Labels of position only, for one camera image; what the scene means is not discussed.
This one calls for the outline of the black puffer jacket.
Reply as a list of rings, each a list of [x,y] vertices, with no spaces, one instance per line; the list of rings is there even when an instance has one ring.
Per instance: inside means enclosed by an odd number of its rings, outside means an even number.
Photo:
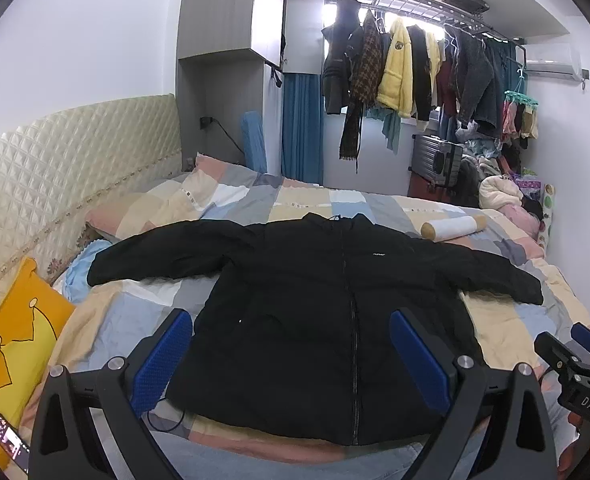
[[[510,260],[433,243],[365,216],[241,226],[182,221],[100,252],[87,281],[214,276],[166,396],[179,410],[267,434],[369,445],[439,425],[391,343],[407,308],[455,354],[482,352],[462,292],[542,304]]]

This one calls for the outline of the pile of clothes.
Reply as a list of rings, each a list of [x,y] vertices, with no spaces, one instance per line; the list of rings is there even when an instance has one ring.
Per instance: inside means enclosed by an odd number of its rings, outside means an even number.
[[[467,129],[455,131],[456,140],[463,145],[462,165],[472,175],[470,182],[477,186],[476,196],[481,199],[481,183],[488,178],[511,181],[527,203],[539,202],[542,206],[551,205],[545,200],[545,185],[534,171],[522,164],[523,147],[526,139],[510,139],[503,143],[477,131],[476,122]]]

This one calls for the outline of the pastel patchwork quilt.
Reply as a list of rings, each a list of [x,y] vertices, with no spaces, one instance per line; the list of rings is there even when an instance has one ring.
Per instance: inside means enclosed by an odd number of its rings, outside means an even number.
[[[62,290],[74,313],[50,361],[94,370],[132,350],[161,294],[191,313],[188,356],[169,384],[183,418],[159,433],[189,478],[388,478],[438,415],[388,337],[409,308],[450,350],[509,368],[534,337],[588,322],[516,206],[481,232],[423,240],[464,209],[329,190],[199,156],[150,214],[105,203],[114,237],[88,247]]]

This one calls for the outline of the smartphone with lit screen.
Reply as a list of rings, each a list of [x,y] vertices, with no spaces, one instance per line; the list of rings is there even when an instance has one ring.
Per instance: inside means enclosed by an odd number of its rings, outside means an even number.
[[[0,448],[24,474],[30,472],[30,448],[24,443],[10,422],[0,414]]]

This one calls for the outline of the white rolled cylinder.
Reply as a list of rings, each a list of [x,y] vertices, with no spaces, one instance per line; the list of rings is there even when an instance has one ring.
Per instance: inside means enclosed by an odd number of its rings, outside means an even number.
[[[427,221],[422,224],[420,233],[424,240],[445,242],[485,230],[486,226],[487,218],[480,214]]]

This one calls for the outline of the cream quilted headboard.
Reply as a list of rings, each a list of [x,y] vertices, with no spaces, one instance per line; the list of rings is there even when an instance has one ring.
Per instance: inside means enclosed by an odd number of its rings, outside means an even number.
[[[178,174],[176,99],[140,96],[60,110],[0,134],[0,304],[30,257],[53,283],[105,200]]]

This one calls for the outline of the grey hard suitcase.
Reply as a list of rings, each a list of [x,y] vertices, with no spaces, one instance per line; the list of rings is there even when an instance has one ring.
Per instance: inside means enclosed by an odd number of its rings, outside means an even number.
[[[463,145],[424,133],[414,134],[412,139],[412,174],[440,188],[453,188],[459,179]]]

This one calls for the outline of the teal sock hanger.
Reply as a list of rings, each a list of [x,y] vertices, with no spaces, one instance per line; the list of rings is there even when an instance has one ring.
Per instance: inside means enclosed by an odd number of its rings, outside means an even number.
[[[525,106],[530,106],[535,110],[539,107],[539,102],[531,96],[527,96],[527,94],[525,93],[526,77],[525,70],[523,69],[523,67],[519,67],[517,69],[517,76],[518,81],[515,85],[515,88],[513,90],[506,90],[504,92],[504,98],[508,101],[515,102],[517,104],[524,104]]]

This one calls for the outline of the white air conditioner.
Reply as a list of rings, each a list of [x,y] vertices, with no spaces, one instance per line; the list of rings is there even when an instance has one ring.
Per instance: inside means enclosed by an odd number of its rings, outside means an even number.
[[[572,44],[526,44],[525,68],[529,76],[560,78],[586,85],[590,72],[582,66]]]

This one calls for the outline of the dark denim hanging jacket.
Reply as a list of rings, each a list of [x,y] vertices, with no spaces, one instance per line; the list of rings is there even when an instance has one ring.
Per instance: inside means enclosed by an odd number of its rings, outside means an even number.
[[[494,39],[474,37],[449,28],[455,40],[451,85],[459,103],[458,120],[463,127],[476,122],[477,131],[499,138],[504,77],[499,47]]]

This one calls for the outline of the teal hanging cloth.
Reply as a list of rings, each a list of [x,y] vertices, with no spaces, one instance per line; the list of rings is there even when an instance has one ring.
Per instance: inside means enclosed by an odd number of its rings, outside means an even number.
[[[382,123],[382,133],[386,138],[386,146],[395,155],[398,154],[401,131],[401,118],[395,110],[376,105],[367,109],[367,117]]]

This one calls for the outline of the maroon hanging garment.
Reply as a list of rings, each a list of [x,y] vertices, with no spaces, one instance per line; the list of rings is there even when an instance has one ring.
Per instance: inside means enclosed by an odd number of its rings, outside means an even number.
[[[452,84],[452,59],[446,58],[436,75],[437,105],[444,114],[453,117],[458,113],[456,94]]]

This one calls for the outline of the yellow hanging jacket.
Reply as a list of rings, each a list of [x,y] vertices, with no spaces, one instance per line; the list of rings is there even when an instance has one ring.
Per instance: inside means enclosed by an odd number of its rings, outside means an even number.
[[[407,26],[401,18],[391,26],[391,45],[384,65],[376,101],[409,118],[413,108],[412,44]]]

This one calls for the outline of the dark grey hanging coat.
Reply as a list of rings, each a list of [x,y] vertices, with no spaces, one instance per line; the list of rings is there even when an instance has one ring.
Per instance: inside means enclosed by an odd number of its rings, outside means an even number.
[[[360,34],[360,8],[358,0],[338,0],[334,23],[322,29],[322,36],[329,44],[322,69],[322,95],[328,115],[339,115],[348,106],[351,77],[348,53],[355,52],[351,36],[354,32]]]

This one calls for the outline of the grey wall cabinet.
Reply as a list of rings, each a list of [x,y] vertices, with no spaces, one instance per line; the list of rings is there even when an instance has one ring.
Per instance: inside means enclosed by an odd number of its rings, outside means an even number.
[[[263,122],[267,166],[280,171],[284,0],[181,0],[176,101],[182,165],[203,153],[244,160],[240,123]]]

